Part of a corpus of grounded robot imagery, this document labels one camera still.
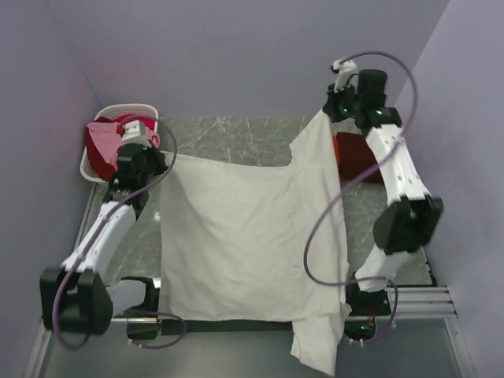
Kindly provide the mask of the cream white t-shirt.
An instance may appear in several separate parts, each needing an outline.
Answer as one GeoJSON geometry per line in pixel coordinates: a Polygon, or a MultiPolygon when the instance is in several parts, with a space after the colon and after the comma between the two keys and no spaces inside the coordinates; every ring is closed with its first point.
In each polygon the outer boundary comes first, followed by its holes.
{"type": "Polygon", "coordinates": [[[289,321],[291,353],[335,373],[350,309],[343,208],[328,117],[317,113],[282,167],[179,155],[160,186],[159,308],[186,320],[289,321]]]}

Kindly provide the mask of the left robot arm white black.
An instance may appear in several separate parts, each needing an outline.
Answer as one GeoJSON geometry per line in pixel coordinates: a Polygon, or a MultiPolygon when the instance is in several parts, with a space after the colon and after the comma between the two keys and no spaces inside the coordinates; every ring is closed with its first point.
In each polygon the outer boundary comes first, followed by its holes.
{"type": "Polygon", "coordinates": [[[122,239],[149,200],[153,182],[170,170],[155,146],[125,144],[118,150],[118,170],[109,181],[95,222],[60,267],[39,279],[43,323],[59,333],[102,335],[112,318],[132,309],[141,317],[158,305],[151,279],[126,277],[105,285],[103,276],[122,239]]]}

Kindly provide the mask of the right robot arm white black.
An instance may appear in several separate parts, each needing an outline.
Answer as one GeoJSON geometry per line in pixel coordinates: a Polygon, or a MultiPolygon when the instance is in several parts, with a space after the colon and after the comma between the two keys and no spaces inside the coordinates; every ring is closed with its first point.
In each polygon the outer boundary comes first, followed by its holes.
{"type": "Polygon", "coordinates": [[[323,111],[330,121],[354,120],[380,165],[387,207],[373,225],[374,245],[346,287],[346,307],[368,315],[387,301],[389,280],[428,244],[443,212],[443,200],[423,184],[406,142],[397,109],[385,105],[387,74],[381,70],[336,69],[323,111]]]}

